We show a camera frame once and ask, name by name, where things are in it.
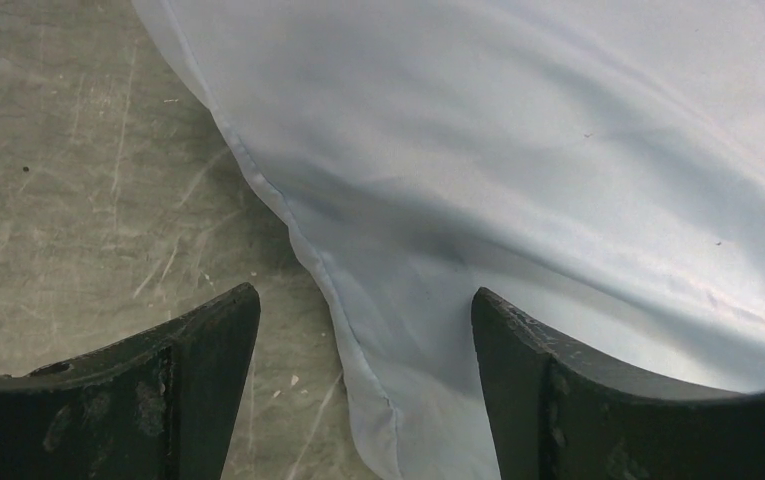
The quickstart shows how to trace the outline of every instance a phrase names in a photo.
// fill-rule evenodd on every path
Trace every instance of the scratched surface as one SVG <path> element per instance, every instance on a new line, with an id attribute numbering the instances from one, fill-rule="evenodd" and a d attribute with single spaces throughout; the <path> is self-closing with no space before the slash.
<path id="1" fill-rule="evenodd" d="M 244 281 L 263 317 L 223 478 L 374 478 L 320 293 L 127 0 L 0 0 L 0 373 Z"/>

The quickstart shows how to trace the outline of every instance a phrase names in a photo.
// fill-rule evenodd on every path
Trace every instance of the white cloth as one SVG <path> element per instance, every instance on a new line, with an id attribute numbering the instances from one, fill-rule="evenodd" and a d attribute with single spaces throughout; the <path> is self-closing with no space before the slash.
<path id="1" fill-rule="evenodd" d="M 134 0 L 326 295 L 384 479 L 496 479 L 489 287 L 765 389 L 765 0 Z"/>

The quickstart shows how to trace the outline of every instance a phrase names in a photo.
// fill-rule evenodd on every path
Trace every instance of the black plastic part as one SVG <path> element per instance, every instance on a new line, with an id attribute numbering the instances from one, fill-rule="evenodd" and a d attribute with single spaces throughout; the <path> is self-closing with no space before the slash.
<path id="1" fill-rule="evenodd" d="M 106 348 L 1 376 L 0 479 L 219 479 L 259 314 L 245 284 Z"/>
<path id="2" fill-rule="evenodd" d="M 504 480 L 765 480 L 765 393 L 633 367 L 486 289 L 472 323 Z"/>

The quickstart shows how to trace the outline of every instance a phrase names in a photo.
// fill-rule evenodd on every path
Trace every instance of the gray floor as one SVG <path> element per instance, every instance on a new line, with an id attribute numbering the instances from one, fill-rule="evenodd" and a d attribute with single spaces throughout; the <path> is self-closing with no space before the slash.
<path id="1" fill-rule="evenodd" d="M 323 298 L 128 1 L 0 0 L 0 373 L 246 281 L 263 316 L 223 478 L 374 478 Z"/>

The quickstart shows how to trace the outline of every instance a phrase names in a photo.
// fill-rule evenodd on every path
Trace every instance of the fabric sheet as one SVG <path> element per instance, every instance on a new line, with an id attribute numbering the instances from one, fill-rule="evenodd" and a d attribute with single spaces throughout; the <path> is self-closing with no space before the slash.
<path id="1" fill-rule="evenodd" d="M 134 4 L 326 296 L 383 479 L 499 478 L 480 286 L 765 390 L 765 0 Z"/>

